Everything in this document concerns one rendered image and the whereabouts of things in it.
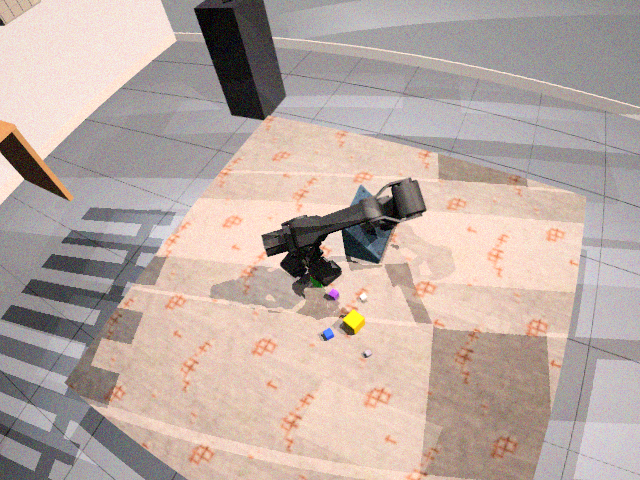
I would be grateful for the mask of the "yellow block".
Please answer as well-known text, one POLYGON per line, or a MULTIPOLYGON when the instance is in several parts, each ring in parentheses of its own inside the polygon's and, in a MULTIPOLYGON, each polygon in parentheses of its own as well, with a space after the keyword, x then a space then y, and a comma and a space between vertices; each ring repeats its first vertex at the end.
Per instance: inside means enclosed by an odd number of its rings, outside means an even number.
POLYGON ((365 324, 364 318, 357 313, 354 309, 343 320, 344 326, 348 328, 352 333, 356 334, 365 324))

